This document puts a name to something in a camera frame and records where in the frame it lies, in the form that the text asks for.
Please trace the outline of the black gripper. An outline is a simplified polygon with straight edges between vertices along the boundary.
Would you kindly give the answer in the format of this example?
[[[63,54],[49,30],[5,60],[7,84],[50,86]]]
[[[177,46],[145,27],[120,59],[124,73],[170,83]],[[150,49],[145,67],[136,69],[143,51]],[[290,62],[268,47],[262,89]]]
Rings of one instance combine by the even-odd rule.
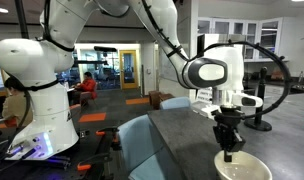
[[[238,133],[241,115],[242,112],[239,108],[227,107],[222,107],[221,111],[214,113],[217,125],[213,127],[213,130],[216,141],[224,150],[225,162],[232,162],[232,154],[229,152],[238,152],[245,144],[245,139]]]

